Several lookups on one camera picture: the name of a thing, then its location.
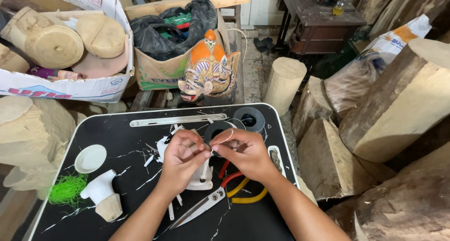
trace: yellow plier handle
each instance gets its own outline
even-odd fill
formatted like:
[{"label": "yellow plier handle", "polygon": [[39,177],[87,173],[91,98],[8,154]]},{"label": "yellow plier handle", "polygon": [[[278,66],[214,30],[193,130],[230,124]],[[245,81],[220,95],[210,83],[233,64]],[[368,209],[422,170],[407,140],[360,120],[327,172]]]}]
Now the yellow plier handle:
[{"label": "yellow plier handle", "polygon": [[[244,186],[247,185],[247,183],[249,181],[250,181],[250,179],[245,177],[245,179],[239,184],[239,186],[237,186],[236,188],[234,188],[230,192],[227,192],[226,196],[228,198],[234,196],[239,191],[241,191],[244,188]],[[231,202],[237,203],[237,204],[254,203],[254,202],[260,201],[262,198],[264,198],[264,196],[266,196],[266,194],[267,194],[267,188],[264,187],[262,192],[259,195],[255,196],[255,197],[250,197],[250,198],[231,198]]]}]

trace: forearm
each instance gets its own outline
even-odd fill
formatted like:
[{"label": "forearm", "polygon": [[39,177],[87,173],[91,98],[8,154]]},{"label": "forearm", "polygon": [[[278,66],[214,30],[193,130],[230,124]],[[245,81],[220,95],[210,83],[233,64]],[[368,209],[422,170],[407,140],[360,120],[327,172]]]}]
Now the forearm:
[{"label": "forearm", "polygon": [[152,240],[172,200],[172,196],[166,194],[163,187],[156,186],[149,197],[123,223],[109,241]]},{"label": "forearm", "polygon": [[296,240],[350,240],[335,222],[280,173],[269,175],[263,185]]}]

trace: hand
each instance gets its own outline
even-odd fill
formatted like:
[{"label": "hand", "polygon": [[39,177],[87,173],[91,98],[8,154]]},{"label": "hand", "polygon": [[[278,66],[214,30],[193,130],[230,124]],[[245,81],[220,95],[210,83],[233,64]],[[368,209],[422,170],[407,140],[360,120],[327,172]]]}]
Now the hand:
[{"label": "hand", "polygon": [[211,150],[203,138],[190,130],[177,131],[164,152],[157,187],[175,198],[186,189],[195,170],[209,157]]},{"label": "hand", "polygon": [[242,129],[227,129],[213,138],[210,145],[213,150],[231,161],[249,179],[264,183],[270,173],[278,173],[259,133]]}]

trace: scissors blade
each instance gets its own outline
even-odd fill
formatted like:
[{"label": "scissors blade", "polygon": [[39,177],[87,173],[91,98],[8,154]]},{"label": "scissors blade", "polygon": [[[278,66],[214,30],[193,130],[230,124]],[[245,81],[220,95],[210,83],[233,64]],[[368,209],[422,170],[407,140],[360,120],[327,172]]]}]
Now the scissors blade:
[{"label": "scissors blade", "polygon": [[188,210],[180,219],[178,219],[170,229],[175,229],[178,226],[181,226],[190,220],[196,218],[201,215],[206,210],[210,209],[212,206],[216,205],[219,201],[226,197],[225,189],[223,187],[219,187],[216,191],[212,192],[206,198],[201,200],[199,203],[195,204],[194,207]]}]

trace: black plastic bag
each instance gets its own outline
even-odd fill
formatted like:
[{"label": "black plastic bag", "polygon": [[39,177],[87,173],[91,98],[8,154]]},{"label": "black plastic bag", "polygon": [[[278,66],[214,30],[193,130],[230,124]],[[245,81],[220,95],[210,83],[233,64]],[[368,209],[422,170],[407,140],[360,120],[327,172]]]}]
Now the black plastic bag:
[{"label": "black plastic bag", "polygon": [[[173,24],[165,24],[164,18],[179,13],[192,14],[188,37],[183,41],[183,33]],[[169,8],[160,15],[146,15],[130,22],[134,33],[135,47],[158,61],[166,61],[185,54],[197,42],[204,38],[206,31],[217,28],[217,12],[209,0],[194,0],[181,7]],[[163,28],[175,35],[176,42],[162,37],[157,29]]]}]

